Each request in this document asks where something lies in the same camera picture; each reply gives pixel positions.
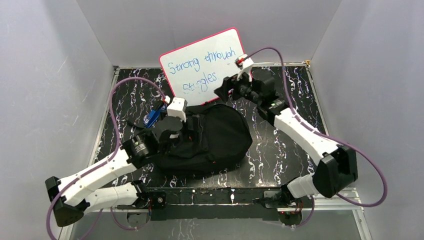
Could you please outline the black student backpack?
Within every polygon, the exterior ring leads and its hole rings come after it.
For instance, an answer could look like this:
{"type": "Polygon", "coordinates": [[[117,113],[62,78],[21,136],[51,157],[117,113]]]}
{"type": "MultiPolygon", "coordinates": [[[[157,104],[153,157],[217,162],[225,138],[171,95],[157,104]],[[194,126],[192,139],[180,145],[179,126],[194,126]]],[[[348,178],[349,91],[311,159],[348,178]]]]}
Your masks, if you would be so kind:
{"type": "Polygon", "coordinates": [[[153,163],[163,175],[187,176],[218,173],[238,164],[252,145],[245,117],[225,104],[189,106],[186,117],[201,117],[201,142],[179,141],[153,163]]]}

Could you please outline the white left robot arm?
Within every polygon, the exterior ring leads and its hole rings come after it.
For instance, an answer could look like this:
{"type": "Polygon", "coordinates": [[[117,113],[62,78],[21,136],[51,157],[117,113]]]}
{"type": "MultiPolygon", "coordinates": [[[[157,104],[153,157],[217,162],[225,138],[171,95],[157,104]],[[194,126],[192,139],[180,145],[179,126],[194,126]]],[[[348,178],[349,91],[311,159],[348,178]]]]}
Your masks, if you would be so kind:
{"type": "Polygon", "coordinates": [[[162,120],[119,144],[108,157],[74,175],[48,178],[45,181],[51,200],[48,216],[54,216],[59,227],[66,227],[79,221],[85,214],[100,209],[120,205],[137,208],[151,206],[159,194],[150,194],[140,181],[117,187],[104,186],[168,154],[181,138],[187,121],[186,107],[184,98],[174,97],[162,120]]]}

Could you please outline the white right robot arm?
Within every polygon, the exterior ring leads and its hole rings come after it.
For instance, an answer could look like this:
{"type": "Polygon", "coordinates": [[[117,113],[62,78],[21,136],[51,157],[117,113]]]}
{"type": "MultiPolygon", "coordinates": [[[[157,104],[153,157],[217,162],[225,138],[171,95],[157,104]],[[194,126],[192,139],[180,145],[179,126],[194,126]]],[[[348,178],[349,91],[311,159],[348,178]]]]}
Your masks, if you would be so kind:
{"type": "Polygon", "coordinates": [[[358,179],[356,152],[351,147],[328,139],[291,110],[288,102],[276,94],[274,78],[253,78],[250,71],[254,62],[247,54],[236,58],[234,63],[239,72],[225,77],[214,93],[223,101],[232,97],[254,103],[257,113],[297,143],[316,165],[314,173],[284,184],[278,200],[295,207],[302,197],[320,194],[331,198],[358,179]]]}

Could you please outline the pink framed whiteboard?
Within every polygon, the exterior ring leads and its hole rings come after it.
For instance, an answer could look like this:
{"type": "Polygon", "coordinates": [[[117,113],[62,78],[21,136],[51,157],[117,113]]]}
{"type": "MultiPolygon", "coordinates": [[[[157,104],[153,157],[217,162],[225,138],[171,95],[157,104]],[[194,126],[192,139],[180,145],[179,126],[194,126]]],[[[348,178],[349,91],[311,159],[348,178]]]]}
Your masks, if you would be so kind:
{"type": "Polygon", "coordinates": [[[188,105],[217,98],[225,77],[240,72],[235,61],[245,53],[236,28],[229,28],[162,54],[159,63],[175,97],[188,105]]]}

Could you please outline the blue tag on backpack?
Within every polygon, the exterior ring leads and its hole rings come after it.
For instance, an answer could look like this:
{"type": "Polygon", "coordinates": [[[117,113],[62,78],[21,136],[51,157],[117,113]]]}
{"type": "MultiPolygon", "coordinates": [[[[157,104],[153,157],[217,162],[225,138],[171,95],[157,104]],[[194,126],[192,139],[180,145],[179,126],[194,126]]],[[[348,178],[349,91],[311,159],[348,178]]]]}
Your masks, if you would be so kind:
{"type": "Polygon", "coordinates": [[[144,127],[152,127],[158,120],[161,120],[166,112],[166,106],[154,107],[144,120],[144,127]]]}

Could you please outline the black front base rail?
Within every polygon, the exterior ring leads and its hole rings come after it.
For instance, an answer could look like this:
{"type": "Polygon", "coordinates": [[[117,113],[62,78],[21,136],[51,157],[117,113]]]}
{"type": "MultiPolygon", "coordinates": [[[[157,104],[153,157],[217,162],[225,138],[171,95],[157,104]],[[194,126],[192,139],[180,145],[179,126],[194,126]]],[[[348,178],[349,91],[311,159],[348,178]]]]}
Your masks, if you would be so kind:
{"type": "Polygon", "coordinates": [[[152,219],[260,219],[298,224],[312,200],[292,200],[280,187],[150,187],[152,219]]]}

